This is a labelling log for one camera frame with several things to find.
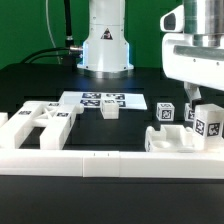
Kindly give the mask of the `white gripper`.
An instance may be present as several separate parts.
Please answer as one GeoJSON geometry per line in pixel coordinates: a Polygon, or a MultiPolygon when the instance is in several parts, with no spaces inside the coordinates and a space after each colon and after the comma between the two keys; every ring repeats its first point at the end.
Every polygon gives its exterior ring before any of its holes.
{"type": "Polygon", "coordinates": [[[219,47],[197,47],[192,42],[192,35],[165,34],[162,64],[167,77],[185,81],[190,107],[195,109],[202,102],[199,86],[224,91],[224,36],[219,47]]]}

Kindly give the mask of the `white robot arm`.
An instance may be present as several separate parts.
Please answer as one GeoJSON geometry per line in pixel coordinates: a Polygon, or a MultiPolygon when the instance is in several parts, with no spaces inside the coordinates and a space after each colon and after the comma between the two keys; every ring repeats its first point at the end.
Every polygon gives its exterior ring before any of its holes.
{"type": "MultiPolygon", "coordinates": [[[[125,0],[89,0],[89,36],[80,69],[97,78],[129,71],[129,43],[124,38],[125,0]]],[[[163,15],[160,29],[165,75],[180,80],[191,102],[199,88],[224,91],[224,0],[182,0],[163,15]]]]}

